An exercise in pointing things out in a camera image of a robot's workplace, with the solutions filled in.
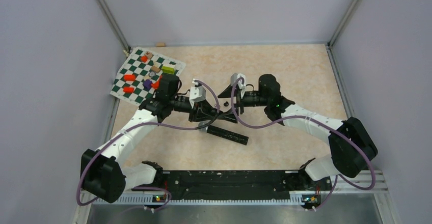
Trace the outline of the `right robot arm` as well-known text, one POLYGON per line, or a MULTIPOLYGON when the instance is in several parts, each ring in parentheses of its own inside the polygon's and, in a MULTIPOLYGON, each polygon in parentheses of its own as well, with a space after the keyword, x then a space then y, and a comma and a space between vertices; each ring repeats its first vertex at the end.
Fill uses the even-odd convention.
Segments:
POLYGON ((272 74, 259 77, 257 90, 246 91, 246 86, 245 76, 235 73, 218 97, 233 99, 239 114, 245 107, 262 106, 271 121, 302 130, 329 145, 328 155, 303 165, 304 172, 299 175, 302 188, 313 189, 320 179, 340 174, 354 178, 377 156, 378 150, 359 119, 333 119, 302 108, 282 96, 281 86, 272 74))

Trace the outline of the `black earbud charging case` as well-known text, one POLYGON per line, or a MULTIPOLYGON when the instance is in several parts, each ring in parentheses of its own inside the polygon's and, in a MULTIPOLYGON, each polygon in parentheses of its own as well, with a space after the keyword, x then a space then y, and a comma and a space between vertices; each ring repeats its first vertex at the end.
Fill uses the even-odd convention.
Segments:
POLYGON ((218 113, 216 119, 217 119, 217 120, 220 120, 220 119, 222 119, 223 117, 224 117, 224 113, 220 111, 220 112, 218 113))

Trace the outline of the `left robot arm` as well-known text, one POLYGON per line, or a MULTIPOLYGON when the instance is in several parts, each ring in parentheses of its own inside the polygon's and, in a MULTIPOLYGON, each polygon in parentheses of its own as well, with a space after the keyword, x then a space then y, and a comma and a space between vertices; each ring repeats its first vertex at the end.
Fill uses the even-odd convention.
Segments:
POLYGON ((188 114, 197 112, 205 104, 206 92, 215 99, 210 107, 208 124, 220 115, 220 103, 213 89, 194 79, 189 96, 180 96, 180 79, 176 75, 163 75, 155 95, 145 99, 126 125, 114 137, 96 150, 88 149, 82 155, 80 179, 76 190, 76 201, 80 206, 80 192, 85 190, 108 203, 115 202, 124 191, 146 185, 157 190, 163 185, 163 176, 153 163, 140 163, 134 167, 122 165, 135 147, 156 127, 182 130, 182 127, 163 123, 171 112, 188 114))

